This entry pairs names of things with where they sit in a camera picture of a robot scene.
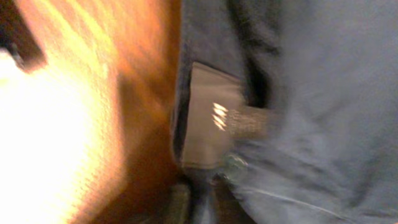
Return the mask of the dark navy shorts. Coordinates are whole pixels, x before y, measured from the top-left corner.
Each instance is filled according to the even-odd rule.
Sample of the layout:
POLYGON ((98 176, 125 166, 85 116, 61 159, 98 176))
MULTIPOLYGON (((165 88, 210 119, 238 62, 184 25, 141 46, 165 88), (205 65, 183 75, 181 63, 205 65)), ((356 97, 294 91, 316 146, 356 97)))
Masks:
POLYGON ((397 222, 397 2, 183 1, 191 223, 397 222))

